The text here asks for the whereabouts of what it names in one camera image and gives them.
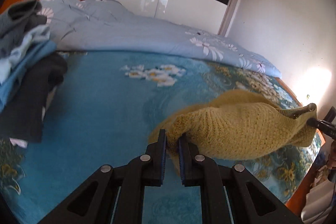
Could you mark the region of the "mustard yellow knit sweater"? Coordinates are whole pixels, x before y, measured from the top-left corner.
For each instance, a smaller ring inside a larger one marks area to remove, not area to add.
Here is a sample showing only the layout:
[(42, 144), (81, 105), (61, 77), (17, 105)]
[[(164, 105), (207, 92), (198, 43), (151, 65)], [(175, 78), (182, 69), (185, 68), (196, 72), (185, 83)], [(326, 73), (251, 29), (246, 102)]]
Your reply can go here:
[(182, 135), (205, 156), (253, 160), (286, 145), (310, 146), (315, 129), (307, 121), (317, 116), (314, 103), (283, 109), (244, 89), (227, 90), (216, 97), (201, 92), (154, 96), (143, 108), (153, 123), (149, 142), (165, 130), (167, 153), (176, 174), (180, 174), (178, 139)]

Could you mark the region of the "blue floral bed blanket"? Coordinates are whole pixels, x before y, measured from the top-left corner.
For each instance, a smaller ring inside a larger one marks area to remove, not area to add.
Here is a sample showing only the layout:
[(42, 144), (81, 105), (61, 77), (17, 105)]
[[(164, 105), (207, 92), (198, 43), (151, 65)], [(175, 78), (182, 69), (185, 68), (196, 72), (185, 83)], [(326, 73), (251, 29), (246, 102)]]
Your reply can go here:
[(122, 166), (146, 150), (174, 112), (231, 89), (297, 108), (275, 78), (228, 65), (135, 52), (67, 54), (68, 72), (26, 149), (1, 140), (1, 192), (20, 223), (38, 223), (104, 164)]

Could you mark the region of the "pink folded garment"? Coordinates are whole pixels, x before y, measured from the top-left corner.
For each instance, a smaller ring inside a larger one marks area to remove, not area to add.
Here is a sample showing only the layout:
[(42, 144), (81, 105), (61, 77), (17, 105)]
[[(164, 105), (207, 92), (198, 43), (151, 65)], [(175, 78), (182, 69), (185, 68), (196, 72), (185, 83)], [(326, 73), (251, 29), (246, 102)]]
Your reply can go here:
[(18, 147), (21, 147), (21, 148), (27, 148), (27, 146), (28, 146), (28, 142), (25, 141), (25, 140), (21, 140), (21, 139), (10, 138), (10, 143), (13, 146), (18, 146)]

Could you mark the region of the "black folded garment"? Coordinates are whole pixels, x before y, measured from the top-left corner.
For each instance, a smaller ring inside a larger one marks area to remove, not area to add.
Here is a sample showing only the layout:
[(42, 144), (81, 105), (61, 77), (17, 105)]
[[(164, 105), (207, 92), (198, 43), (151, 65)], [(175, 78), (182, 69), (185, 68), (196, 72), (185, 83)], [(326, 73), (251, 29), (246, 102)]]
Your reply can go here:
[(67, 70), (66, 60), (55, 52), (27, 71), (21, 87), (1, 112), (2, 138), (41, 142), (47, 98), (63, 82)]

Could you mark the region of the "light blue folded shirt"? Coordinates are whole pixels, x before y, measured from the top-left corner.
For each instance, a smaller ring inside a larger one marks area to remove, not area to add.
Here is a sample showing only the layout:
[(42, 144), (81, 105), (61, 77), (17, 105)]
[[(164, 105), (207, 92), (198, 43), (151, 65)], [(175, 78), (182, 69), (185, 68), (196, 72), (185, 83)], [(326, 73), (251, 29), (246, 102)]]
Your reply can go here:
[(20, 46), (15, 47), (7, 57), (1, 57), (1, 84), (7, 80), (11, 71), (23, 60), (31, 46), (42, 43), (50, 38), (50, 28), (38, 25), (23, 37)]

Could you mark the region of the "light blue floral duvet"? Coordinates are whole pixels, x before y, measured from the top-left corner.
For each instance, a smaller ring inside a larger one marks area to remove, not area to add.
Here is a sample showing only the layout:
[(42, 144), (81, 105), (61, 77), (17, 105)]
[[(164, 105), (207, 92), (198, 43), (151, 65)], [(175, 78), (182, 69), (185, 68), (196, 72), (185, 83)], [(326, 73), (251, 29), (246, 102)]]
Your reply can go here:
[(40, 0), (61, 51), (136, 51), (190, 57), (281, 77), (265, 57), (224, 36), (135, 15), (115, 0)]

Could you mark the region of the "grey blue folded garment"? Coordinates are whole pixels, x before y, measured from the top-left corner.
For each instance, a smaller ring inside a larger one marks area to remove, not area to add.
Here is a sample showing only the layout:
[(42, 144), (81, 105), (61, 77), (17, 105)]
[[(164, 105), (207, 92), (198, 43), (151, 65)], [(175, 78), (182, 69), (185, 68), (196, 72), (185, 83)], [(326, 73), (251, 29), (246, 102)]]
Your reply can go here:
[(45, 25), (47, 17), (39, 15), (39, 0), (24, 0), (11, 5), (1, 14), (1, 58), (22, 44), (25, 34), (38, 25)]

